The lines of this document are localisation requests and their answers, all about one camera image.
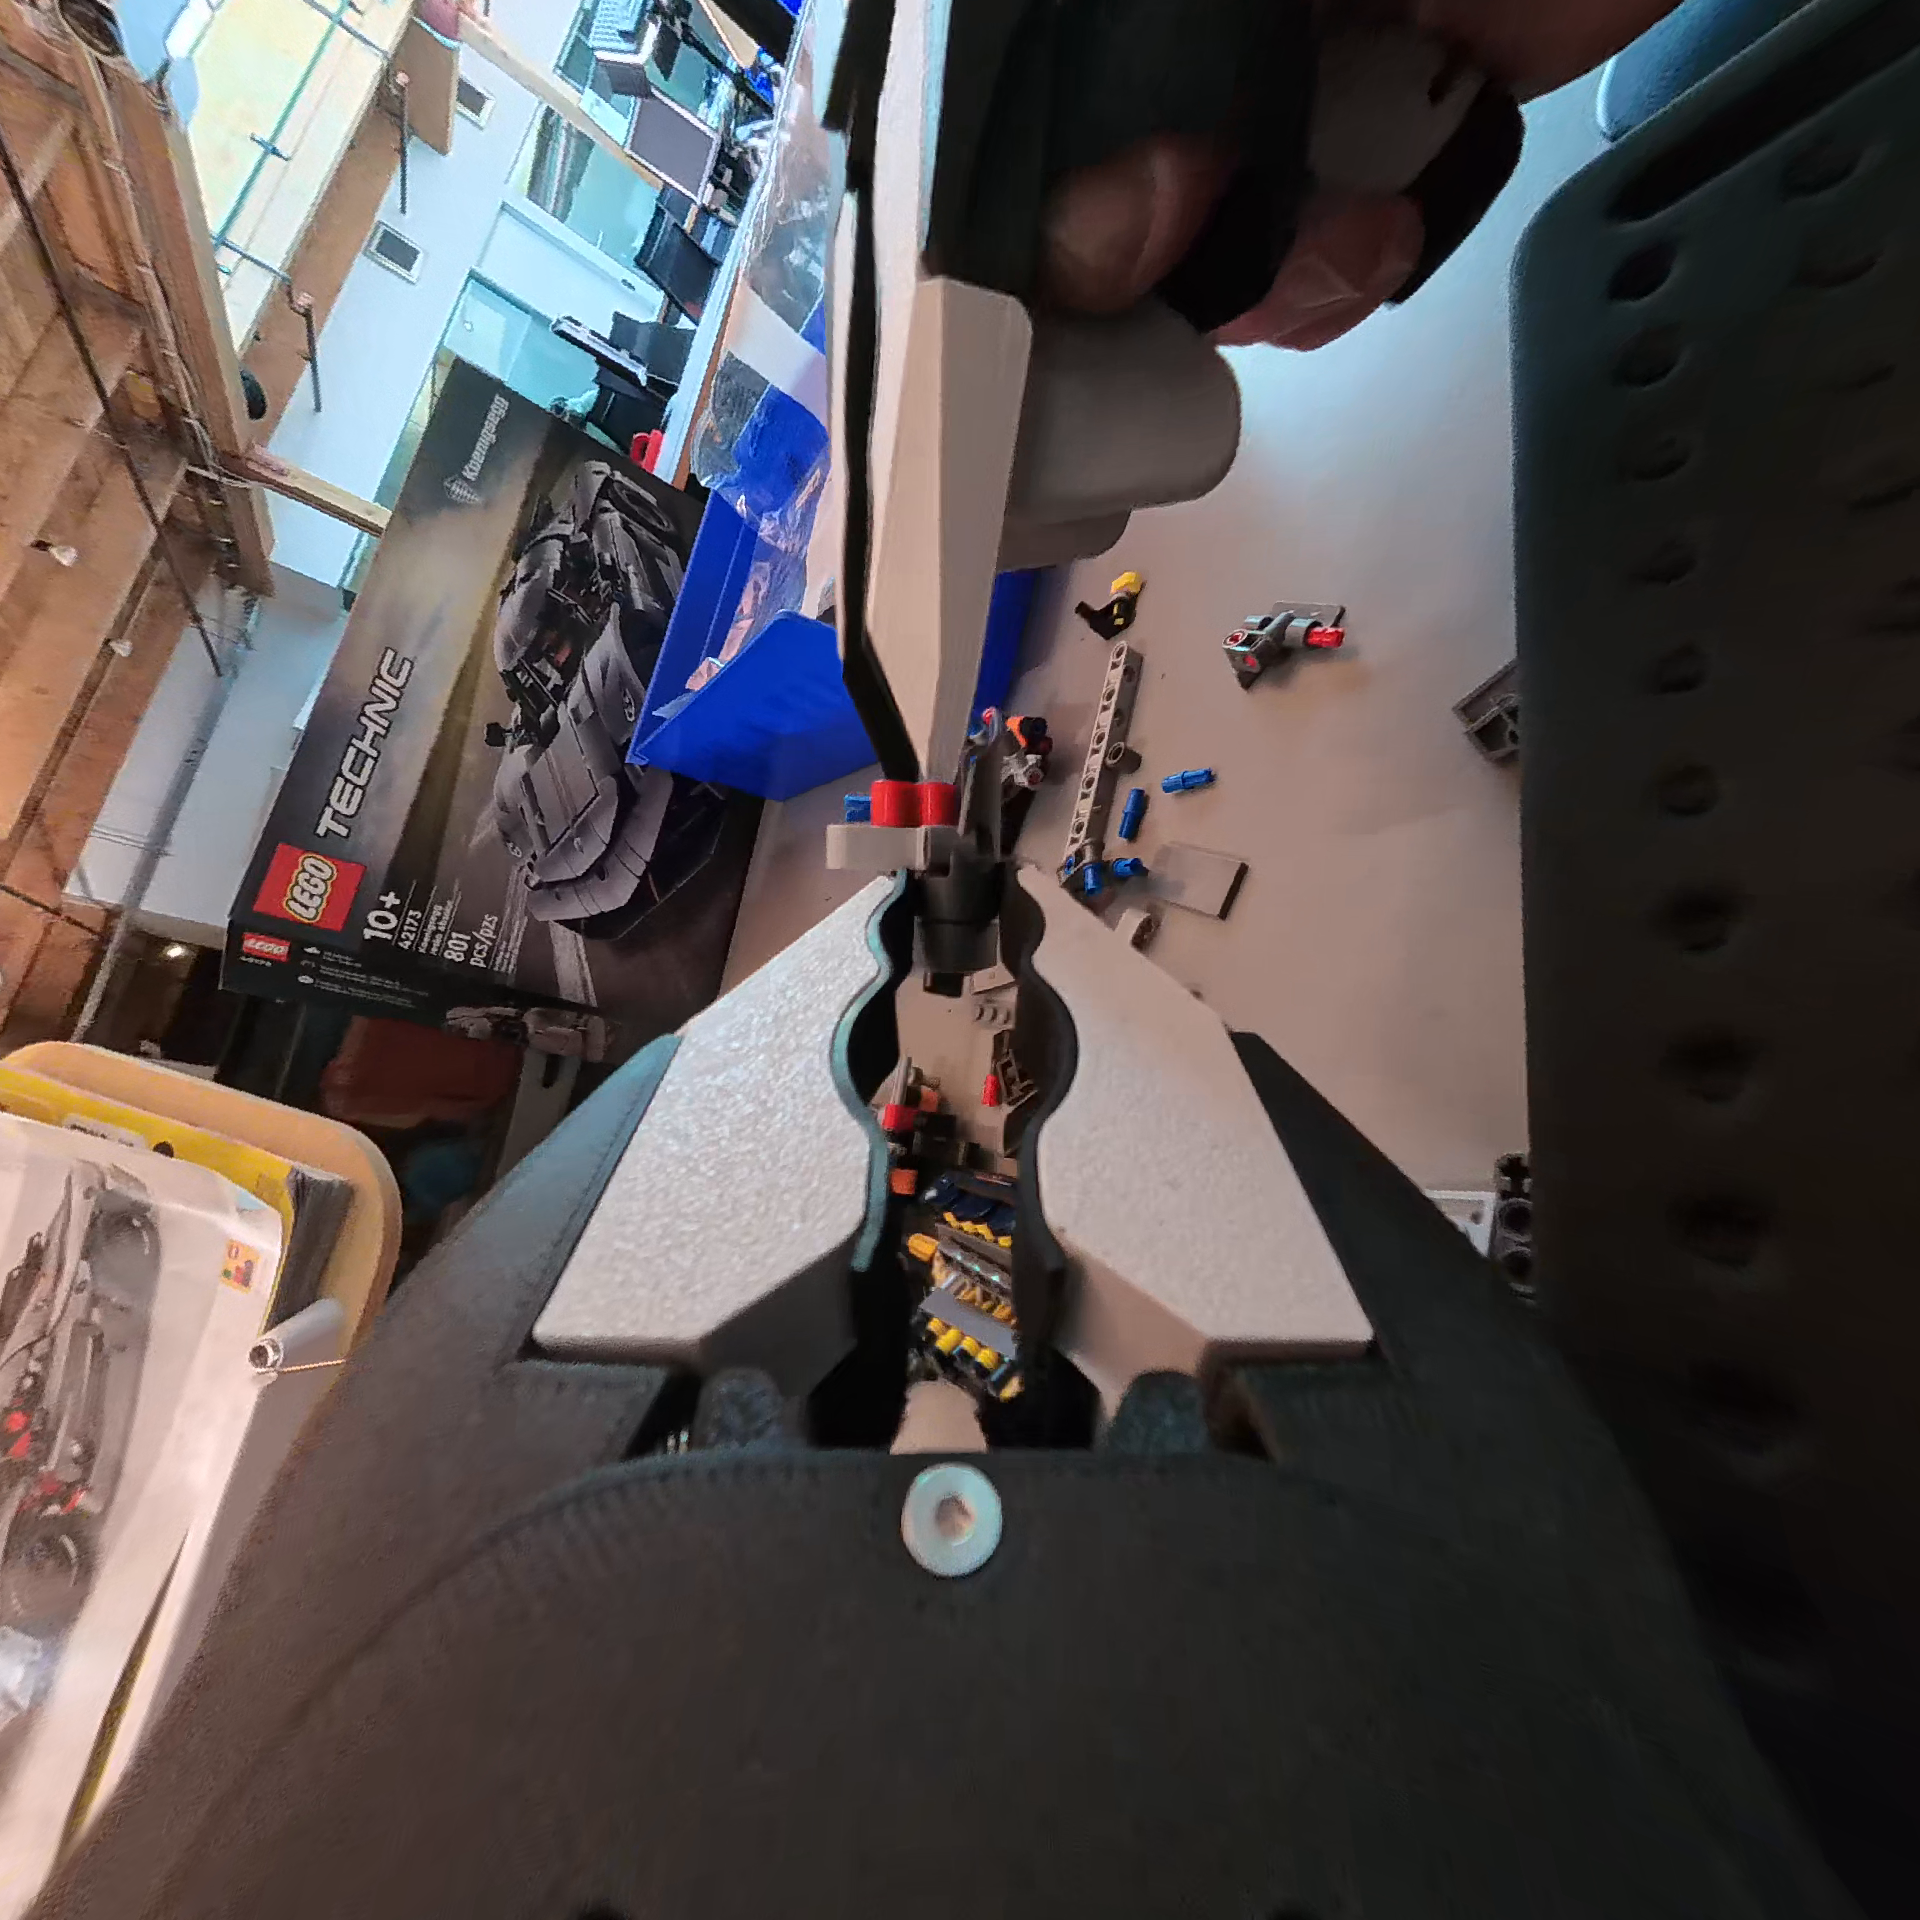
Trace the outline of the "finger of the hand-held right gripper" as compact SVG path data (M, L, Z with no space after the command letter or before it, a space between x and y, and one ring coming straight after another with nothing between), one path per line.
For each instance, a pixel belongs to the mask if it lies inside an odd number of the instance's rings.
M886 782L950 782L970 733L1034 325L930 265L947 2L878 5L859 117L859 715Z
M843 36L829 70L824 130L840 142L843 219L836 232L836 329L833 329L833 472L843 483L843 531L836 575L836 635L843 684L890 782L919 778L919 751L885 674L872 637L872 428L878 400L878 258L874 258L874 166L878 109L890 61L886 36Z

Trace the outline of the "dark grey curved lego piece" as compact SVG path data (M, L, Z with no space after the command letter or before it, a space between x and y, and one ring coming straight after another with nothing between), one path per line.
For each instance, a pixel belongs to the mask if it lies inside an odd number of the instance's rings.
M970 733L956 778L912 788L930 861L919 882L919 962L924 991L960 999L995 962L1004 896L1004 771L997 709Z

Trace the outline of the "lego instruction booklet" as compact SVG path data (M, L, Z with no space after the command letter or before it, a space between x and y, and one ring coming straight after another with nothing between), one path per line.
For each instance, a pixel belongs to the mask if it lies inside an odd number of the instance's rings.
M324 1368L352 1183L4 1067L4 1853L53 1853L197 1661Z

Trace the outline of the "grey lego engine block assembly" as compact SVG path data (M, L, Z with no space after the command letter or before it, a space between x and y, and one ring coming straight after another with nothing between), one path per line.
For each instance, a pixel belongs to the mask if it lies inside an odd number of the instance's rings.
M997 1174L945 1173L909 1206L908 1382L945 1382L972 1405L1024 1391L1015 1302L1016 1206Z

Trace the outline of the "long light grey lego beam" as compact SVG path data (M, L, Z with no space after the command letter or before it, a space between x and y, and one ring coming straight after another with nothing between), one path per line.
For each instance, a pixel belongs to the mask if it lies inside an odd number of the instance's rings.
M1073 788L1073 809L1062 854L1062 885L1105 858L1103 848L1115 815L1115 795L1138 771L1138 753L1133 747L1138 686L1141 657L1127 640L1115 640L1100 686L1100 708L1093 714L1083 771Z

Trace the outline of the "blue plastic bin with label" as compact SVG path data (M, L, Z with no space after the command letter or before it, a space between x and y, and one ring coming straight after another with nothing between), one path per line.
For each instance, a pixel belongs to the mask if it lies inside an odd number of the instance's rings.
M628 745L631 773L674 773L770 802L854 777L874 747L843 684L829 616L781 610L721 660L754 535L708 494L684 579Z

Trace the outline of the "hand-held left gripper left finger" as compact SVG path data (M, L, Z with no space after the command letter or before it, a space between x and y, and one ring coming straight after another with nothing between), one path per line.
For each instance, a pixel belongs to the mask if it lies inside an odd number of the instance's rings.
M684 1022L543 1306L536 1354L646 1387L623 1449L697 1426L744 1376L772 1433L890 1449L908 1306L886 1150L857 1067L886 1073L908 882L862 885Z

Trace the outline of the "dark grey flat lego tile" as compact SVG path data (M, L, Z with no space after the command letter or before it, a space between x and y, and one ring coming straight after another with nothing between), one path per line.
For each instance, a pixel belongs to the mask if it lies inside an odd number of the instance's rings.
M1246 858L1188 843L1165 843L1148 854L1148 892L1168 909L1214 921L1233 911L1246 877Z

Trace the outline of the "person's right hand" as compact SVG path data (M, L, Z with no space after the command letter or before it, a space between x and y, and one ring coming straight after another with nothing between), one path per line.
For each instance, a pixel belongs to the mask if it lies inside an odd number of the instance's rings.
M1052 189L1039 298L1073 313L1121 313L1163 285L1225 192L1233 157L1206 138L1150 136ZM1261 298L1214 329L1225 349L1312 352L1402 298L1427 246L1408 196L1312 192Z

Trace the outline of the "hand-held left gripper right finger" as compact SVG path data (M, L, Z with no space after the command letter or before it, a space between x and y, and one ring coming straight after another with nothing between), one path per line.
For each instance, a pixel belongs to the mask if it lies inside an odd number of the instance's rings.
M1374 1330L1246 1046L1043 870L1009 877L1020 1039L1012 1449L1088 1449L1141 1382L1356 1363Z

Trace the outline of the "black perforated panel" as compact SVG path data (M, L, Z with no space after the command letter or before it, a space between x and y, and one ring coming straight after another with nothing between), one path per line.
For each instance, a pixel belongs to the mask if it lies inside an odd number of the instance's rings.
M1807 2L1511 281L1549 1324L1754 1738L1918 1918L1918 2Z

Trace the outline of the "empty clear plastic bags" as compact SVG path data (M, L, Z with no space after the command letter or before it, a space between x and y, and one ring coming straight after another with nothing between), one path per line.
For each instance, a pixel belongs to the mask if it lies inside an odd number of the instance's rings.
M728 319L695 439L695 472L754 535L721 660L781 610L806 610L809 551L829 483L826 274L840 169L811 74L792 68L731 258Z

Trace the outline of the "lego set box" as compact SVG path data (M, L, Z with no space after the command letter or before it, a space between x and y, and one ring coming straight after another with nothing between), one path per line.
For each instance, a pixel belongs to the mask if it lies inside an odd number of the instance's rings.
M447 362L222 989L593 1065L721 991L752 795L631 757L705 507Z

